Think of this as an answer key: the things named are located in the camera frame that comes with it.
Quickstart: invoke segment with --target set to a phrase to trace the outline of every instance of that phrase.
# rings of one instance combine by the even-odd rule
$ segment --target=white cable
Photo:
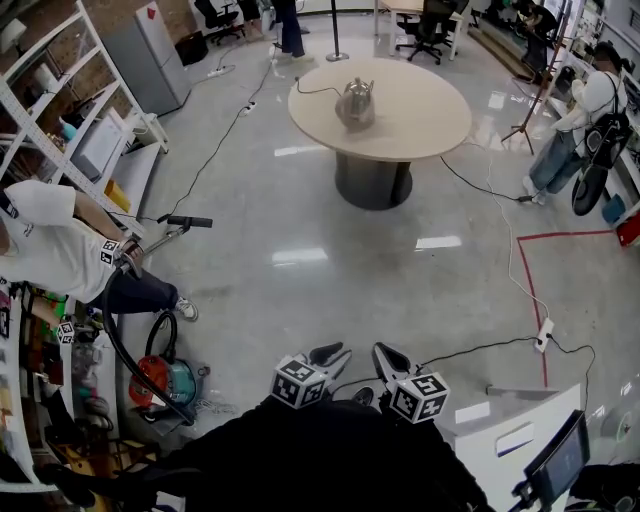
[[[487,170],[487,178],[486,178],[486,182],[487,185],[489,186],[489,190],[491,190],[491,192],[495,192],[493,190],[493,185],[491,184],[491,170],[493,169],[493,155],[491,154],[491,152],[485,148],[484,146],[481,146],[480,144],[475,144],[473,142],[464,142],[463,146],[476,146],[480,149],[482,149],[485,154],[489,155],[489,169]],[[546,318],[549,318],[549,306],[547,306],[543,301],[541,301],[539,298],[533,296],[532,294],[530,294],[525,288],[524,286],[522,286],[520,284],[520,282],[518,282],[513,275],[511,274],[511,264],[513,262],[513,228],[511,227],[511,224],[509,224],[509,221],[507,220],[507,216],[504,213],[504,207],[502,206],[502,203],[500,201],[498,201],[498,198],[495,195],[491,195],[491,197],[493,198],[493,200],[496,202],[496,204],[500,207],[500,214],[502,215],[502,218],[504,219],[505,224],[507,225],[507,227],[509,228],[509,279],[511,279],[511,281],[513,281],[518,288],[520,288],[528,297],[530,297],[531,299],[533,299],[534,301],[536,301],[538,304],[540,304],[546,313]]]

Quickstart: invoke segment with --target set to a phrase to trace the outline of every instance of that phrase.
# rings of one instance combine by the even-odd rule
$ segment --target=black shoe
[[[373,388],[369,386],[365,386],[360,388],[355,395],[351,398],[354,402],[359,403],[360,405],[364,405],[365,407],[369,407],[371,402],[373,402]]]

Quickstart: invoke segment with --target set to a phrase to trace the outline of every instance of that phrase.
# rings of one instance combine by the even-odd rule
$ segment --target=refrigerator
[[[156,2],[138,9],[103,42],[142,110],[162,115],[184,104],[191,82]]]

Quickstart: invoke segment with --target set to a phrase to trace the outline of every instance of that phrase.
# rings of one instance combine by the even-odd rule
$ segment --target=metal kettle
[[[349,129],[368,128],[375,121],[373,80],[367,84],[360,77],[349,82],[336,102],[336,114]]]

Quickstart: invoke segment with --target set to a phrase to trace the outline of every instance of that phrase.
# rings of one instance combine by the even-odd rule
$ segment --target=black backpack
[[[576,179],[573,187],[572,203],[576,215],[589,213],[597,204],[604,191],[609,170],[627,145],[633,130],[627,117],[626,108],[618,112],[618,88],[605,73],[614,90],[613,112],[603,115],[586,130],[584,145],[589,162]]]

